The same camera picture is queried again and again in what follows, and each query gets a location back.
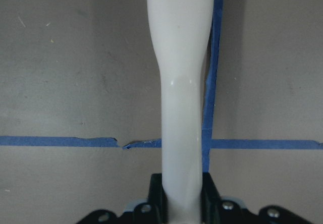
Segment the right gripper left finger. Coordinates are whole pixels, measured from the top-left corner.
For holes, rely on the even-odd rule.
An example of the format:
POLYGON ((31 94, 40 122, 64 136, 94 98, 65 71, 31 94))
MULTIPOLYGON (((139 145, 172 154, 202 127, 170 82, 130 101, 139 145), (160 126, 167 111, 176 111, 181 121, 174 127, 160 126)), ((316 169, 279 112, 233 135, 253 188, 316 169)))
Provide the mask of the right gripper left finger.
POLYGON ((162 174, 152 174, 148 196, 130 202, 121 215, 108 209, 98 209, 78 223, 167 223, 167 199, 162 187, 162 174))

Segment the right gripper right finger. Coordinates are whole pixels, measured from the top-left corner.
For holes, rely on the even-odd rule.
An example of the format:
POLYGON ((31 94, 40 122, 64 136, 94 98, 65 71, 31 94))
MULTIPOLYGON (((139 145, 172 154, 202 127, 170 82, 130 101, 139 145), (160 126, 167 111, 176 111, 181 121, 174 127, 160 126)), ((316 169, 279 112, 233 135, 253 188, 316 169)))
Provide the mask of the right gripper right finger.
POLYGON ((268 205, 257 214, 238 201, 221 197, 210 173, 202 175, 202 221, 204 223, 310 223, 305 218, 277 205, 268 205))

